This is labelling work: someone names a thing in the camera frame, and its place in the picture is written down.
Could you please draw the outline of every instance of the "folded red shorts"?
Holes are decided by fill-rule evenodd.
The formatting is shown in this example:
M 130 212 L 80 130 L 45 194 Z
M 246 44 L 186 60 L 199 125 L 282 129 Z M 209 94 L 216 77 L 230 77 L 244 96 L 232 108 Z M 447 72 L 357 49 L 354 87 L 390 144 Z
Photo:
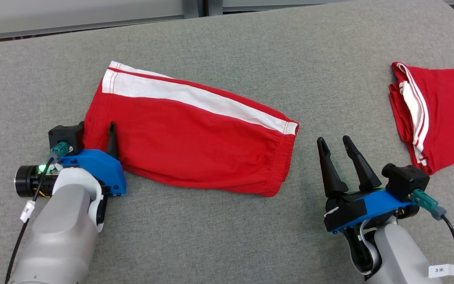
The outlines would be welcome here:
M 391 65 L 390 102 L 414 166 L 427 174 L 454 164 L 454 69 Z
M 85 117 L 86 149 L 117 126 L 123 169 L 166 185 L 274 196 L 299 128 L 225 90 L 112 62 Z

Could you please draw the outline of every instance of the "folded red cloth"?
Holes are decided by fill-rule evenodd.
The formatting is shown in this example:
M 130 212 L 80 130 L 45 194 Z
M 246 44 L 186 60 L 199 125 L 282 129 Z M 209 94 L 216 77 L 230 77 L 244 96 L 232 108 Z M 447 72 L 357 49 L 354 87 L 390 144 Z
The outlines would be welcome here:
M 391 67 L 390 102 L 411 162 L 427 174 L 454 164 L 454 69 Z
M 112 62 L 85 117 L 87 149 L 106 150 L 115 121 L 120 162 L 177 187 L 274 196 L 297 122 L 233 93 Z

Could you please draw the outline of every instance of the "white cable label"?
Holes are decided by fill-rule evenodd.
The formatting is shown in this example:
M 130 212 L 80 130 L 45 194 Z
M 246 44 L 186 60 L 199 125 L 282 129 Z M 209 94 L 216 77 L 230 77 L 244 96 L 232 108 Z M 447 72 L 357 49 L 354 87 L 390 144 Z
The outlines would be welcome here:
M 454 264 L 431 265 L 428 267 L 428 277 L 454 276 Z
M 34 205 L 36 204 L 36 201 L 27 201 L 26 206 L 24 207 L 24 210 L 22 210 L 22 214 L 20 214 L 20 219 L 22 222 L 27 221 L 29 217 L 31 216 L 31 213 L 33 213 L 34 210 Z

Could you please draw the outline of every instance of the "red fabric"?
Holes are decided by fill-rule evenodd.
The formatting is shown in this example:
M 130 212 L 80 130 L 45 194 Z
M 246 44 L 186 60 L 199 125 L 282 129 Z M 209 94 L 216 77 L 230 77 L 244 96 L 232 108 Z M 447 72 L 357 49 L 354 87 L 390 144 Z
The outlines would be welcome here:
M 411 162 L 422 168 L 427 174 L 454 164 L 454 69 L 425 69 L 407 66 L 414 83 L 423 95 L 428 113 L 428 133 L 424 140 L 419 140 L 421 129 L 415 133 L 409 109 L 400 94 L 399 84 L 410 80 L 408 75 L 398 68 L 399 62 L 392 64 L 398 84 L 391 84 L 390 103 L 396 126 L 401 139 L 407 144 Z M 423 143 L 423 158 L 427 165 L 417 162 L 413 144 Z
M 272 108 L 224 90 L 184 80 L 110 70 L 153 79 L 156 83 L 176 83 L 177 88 L 193 86 L 295 122 Z M 119 81 L 113 79 L 113 84 L 116 89 Z M 129 172 L 177 187 L 262 196 L 274 196 L 285 181 L 296 137 L 171 99 L 103 92 L 101 81 L 85 117 L 86 149 L 106 149 L 111 121 L 117 125 L 120 162 Z

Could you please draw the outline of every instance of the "white stripe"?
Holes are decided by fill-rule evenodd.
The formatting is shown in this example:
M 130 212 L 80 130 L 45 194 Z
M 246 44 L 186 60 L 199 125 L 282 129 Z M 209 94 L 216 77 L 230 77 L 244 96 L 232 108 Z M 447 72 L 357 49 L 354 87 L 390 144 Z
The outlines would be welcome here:
M 159 73 L 156 73 L 156 72 L 151 72 L 151 71 L 146 71 L 146 70 L 135 69 L 135 68 L 132 68 L 131 66 L 127 66 L 127 65 L 124 65 L 124 64 L 122 64 L 122 63 L 115 62 L 115 61 L 112 61 L 112 62 L 110 63 L 110 68 L 122 70 L 122 71 L 125 71 L 125 72 L 137 73 L 137 74 L 146 74 L 146 75 L 151 75 L 151 76 L 158 76 L 158 77 L 164 77 L 164 78 L 171 78 L 171 77 L 169 77 L 169 76 L 162 75 L 162 74 L 159 74 Z
M 258 124 L 283 134 L 295 135 L 297 124 L 288 122 L 227 97 L 193 86 L 138 77 L 106 70 L 102 91 L 124 97 L 171 99 L 203 110 Z
M 423 120 L 420 119 L 419 127 L 414 132 L 414 141 L 413 141 L 413 144 L 416 144 L 416 142 L 419 141 L 417 148 L 420 151 L 420 153 L 423 153 L 423 145 L 425 142 L 425 138 L 427 137 L 428 128 L 429 128 L 427 102 L 425 101 L 425 98 L 421 94 L 420 88 L 418 88 L 418 85 L 416 85 L 416 82 L 414 81 L 414 78 L 411 75 L 411 72 L 409 72 L 409 69 L 402 63 L 398 63 L 397 67 L 406 74 L 409 84 L 416 92 L 415 97 L 417 99 L 419 99 L 421 109 L 423 110 L 422 114 L 421 114 L 421 118 L 423 118 L 423 117 L 424 118 L 423 118 Z

